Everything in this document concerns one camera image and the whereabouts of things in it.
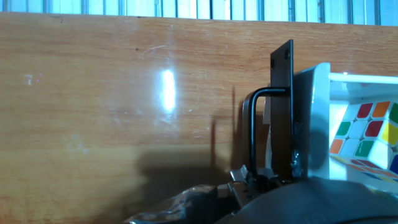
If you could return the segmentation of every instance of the wooden panel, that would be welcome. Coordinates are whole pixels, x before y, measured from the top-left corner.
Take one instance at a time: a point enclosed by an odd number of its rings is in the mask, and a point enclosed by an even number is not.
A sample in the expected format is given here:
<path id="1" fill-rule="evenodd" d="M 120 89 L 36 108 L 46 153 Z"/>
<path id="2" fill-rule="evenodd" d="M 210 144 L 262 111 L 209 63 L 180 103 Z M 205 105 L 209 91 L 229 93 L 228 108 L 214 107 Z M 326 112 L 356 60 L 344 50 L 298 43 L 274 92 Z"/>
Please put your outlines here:
<path id="1" fill-rule="evenodd" d="M 0 14 L 0 223 L 117 223 L 227 181 L 288 39 L 295 70 L 398 74 L 396 27 Z"/>

